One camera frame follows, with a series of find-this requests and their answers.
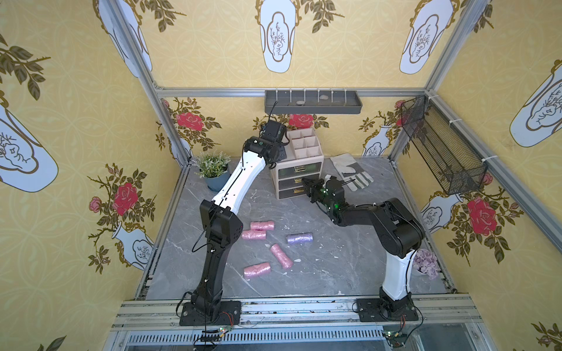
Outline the purple trash bag roll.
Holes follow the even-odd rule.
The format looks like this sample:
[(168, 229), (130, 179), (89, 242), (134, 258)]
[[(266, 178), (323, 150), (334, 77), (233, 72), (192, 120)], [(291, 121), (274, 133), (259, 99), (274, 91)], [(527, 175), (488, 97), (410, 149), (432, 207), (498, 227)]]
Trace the purple trash bag roll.
[(309, 243), (313, 241), (313, 234), (311, 232), (290, 234), (286, 236), (286, 241), (288, 245)]

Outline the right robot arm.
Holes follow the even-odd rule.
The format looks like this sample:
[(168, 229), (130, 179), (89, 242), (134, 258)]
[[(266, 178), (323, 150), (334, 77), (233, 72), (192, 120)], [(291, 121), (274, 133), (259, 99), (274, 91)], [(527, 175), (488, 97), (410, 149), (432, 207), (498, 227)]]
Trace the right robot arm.
[(386, 250), (385, 277), (379, 297), (356, 301), (360, 320), (418, 320), (411, 297), (411, 272), (424, 239), (424, 230), (414, 215), (396, 198), (379, 204), (352, 205), (345, 199), (345, 181), (334, 176), (304, 178), (302, 184), (310, 202), (316, 204), (333, 224), (339, 227), (370, 226)]

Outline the beige drawer organizer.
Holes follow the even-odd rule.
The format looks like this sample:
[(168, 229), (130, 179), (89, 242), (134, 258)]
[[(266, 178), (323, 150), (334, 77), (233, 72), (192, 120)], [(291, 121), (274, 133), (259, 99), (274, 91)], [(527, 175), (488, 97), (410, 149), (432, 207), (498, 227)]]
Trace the beige drawer organizer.
[(270, 171), (278, 200), (305, 194), (304, 178), (320, 178), (325, 157), (313, 128), (288, 131), (286, 158)]

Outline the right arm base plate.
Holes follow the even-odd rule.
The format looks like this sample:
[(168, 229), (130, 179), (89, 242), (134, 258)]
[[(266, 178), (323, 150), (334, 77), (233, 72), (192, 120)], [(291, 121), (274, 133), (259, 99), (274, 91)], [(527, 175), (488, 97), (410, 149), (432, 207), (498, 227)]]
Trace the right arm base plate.
[(359, 320), (367, 322), (414, 322), (419, 314), (413, 301), (406, 296), (392, 301), (388, 298), (360, 298), (356, 300)]

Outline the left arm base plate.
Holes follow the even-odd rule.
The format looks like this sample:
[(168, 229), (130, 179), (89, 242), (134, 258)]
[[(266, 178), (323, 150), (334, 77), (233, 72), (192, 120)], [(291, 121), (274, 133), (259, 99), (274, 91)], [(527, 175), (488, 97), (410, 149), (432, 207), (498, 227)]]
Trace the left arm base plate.
[(212, 309), (183, 304), (180, 326), (236, 326), (240, 323), (241, 301), (221, 301)]

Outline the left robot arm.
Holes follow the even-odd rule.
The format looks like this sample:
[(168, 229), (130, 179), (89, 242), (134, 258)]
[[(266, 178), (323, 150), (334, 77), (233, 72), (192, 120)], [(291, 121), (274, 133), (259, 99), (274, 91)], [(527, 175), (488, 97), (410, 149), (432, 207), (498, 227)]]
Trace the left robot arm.
[(212, 200), (200, 205), (206, 250), (201, 280), (191, 292), (190, 305), (207, 320), (220, 314), (222, 280), (231, 247), (241, 237), (243, 223), (239, 208), (253, 181), (265, 168), (280, 161), (280, 150), (287, 137), (251, 137), (245, 141), (240, 161), (223, 188)]

